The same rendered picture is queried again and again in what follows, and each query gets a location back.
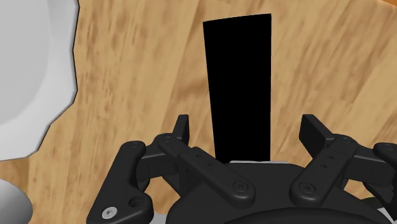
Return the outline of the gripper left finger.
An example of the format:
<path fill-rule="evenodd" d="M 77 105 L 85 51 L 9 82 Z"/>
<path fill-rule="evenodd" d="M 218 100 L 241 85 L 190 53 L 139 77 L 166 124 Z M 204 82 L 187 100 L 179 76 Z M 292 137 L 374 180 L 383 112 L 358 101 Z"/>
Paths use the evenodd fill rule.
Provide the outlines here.
<path fill-rule="evenodd" d="M 187 194 L 203 182 L 229 205 L 251 207 L 256 190 L 251 182 L 203 149 L 188 146 L 188 115 L 179 115 L 171 133 L 159 134 L 146 146 L 123 143 L 87 215 L 86 224 L 150 224 L 153 201 L 140 183 L 159 176 L 179 181 L 175 191 Z"/>

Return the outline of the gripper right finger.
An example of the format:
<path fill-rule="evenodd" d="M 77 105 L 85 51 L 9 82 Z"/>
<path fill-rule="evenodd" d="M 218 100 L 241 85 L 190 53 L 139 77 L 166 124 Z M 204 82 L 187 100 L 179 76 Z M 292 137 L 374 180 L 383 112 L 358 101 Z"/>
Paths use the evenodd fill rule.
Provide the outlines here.
<path fill-rule="evenodd" d="M 302 115 L 299 140 L 312 160 L 295 178 L 289 197 L 298 207 L 321 207 L 346 179 L 393 191 L 397 187 L 397 145 L 377 143 L 372 149 L 353 138 L 332 133 L 316 116 Z"/>

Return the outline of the pale grey rounded thing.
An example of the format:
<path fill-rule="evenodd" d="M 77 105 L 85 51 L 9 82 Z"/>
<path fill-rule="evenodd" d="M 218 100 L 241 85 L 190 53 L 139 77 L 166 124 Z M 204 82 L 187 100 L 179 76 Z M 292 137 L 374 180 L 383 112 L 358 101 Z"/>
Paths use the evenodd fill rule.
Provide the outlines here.
<path fill-rule="evenodd" d="M 0 224 L 29 224 L 33 208 L 17 186 L 0 179 Z"/>

